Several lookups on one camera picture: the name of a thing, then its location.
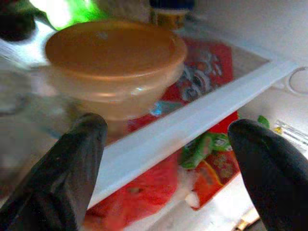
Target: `plastic food container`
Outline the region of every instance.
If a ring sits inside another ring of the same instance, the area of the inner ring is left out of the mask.
[[[107,121],[147,114],[183,72],[183,40],[144,23],[82,23],[46,44],[50,82]]]

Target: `orange lid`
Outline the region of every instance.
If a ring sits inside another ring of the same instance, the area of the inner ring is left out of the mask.
[[[135,77],[184,61],[184,41],[157,26],[102,21],[77,24],[54,34],[46,55],[56,67],[89,77]]]

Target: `red plastic bag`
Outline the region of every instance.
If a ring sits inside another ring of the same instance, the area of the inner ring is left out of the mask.
[[[88,226],[118,231],[158,212],[177,189],[177,156],[169,156],[88,210]]]

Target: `white refrigerator wall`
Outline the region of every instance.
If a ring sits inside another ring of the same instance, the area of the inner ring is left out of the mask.
[[[218,30],[308,66],[308,0],[197,0],[194,12]],[[293,83],[308,91],[308,74]],[[280,119],[308,133],[307,103],[308,97],[271,88],[241,111],[271,122]]]

